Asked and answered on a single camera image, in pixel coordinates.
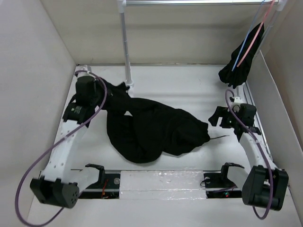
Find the black trousers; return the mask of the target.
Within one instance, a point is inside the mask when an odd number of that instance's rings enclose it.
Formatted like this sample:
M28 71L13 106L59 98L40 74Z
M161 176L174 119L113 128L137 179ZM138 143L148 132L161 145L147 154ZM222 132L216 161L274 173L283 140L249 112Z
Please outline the black trousers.
M107 135L128 161L149 163L162 152L180 156L210 141L208 124L189 112L150 99L130 97L125 83L105 85Z

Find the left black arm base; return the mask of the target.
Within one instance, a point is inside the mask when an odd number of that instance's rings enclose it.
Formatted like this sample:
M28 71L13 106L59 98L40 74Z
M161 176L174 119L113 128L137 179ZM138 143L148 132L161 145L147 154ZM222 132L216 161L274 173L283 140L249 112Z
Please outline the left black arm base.
M119 199L121 172L105 172L103 183L94 183L85 189L80 199Z

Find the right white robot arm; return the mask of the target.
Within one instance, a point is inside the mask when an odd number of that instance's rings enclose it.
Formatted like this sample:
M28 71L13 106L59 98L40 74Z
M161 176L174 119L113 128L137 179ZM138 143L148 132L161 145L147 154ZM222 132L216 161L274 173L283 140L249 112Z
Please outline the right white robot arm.
M246 205L281 210L288 186L288 174L278 169L262 148L262 135L254 126L257 112L255 106L242 102L240 97L231 98L229 107L218 106L208 119L212 126L221 121L220 127L232 128L243 147L250 164L250 170L235 163L225 163L219 174L224 186L234 183L240 190Z

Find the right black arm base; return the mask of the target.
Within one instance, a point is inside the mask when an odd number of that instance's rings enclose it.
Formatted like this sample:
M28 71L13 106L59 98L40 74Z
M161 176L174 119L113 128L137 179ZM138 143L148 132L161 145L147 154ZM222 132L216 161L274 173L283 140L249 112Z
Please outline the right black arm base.
M207 199L230 199L241 198L241 190L235 184L228 180L222 179L219 172L204 172L204 179L200 186L206 190Z

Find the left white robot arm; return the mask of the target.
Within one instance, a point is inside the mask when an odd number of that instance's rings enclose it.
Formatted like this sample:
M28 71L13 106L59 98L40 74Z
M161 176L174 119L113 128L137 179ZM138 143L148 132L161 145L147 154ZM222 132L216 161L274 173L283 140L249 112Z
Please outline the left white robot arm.
M91 185L101 187L106 180L104 167L100 165L87 164L75 174L71 171L79 143L108 96L105 82L96 74L89 70L78 70L75 74L76 93L63 114L61 137L50 149L50 159L40 177L30 183L40 203L69 209L85 189Z

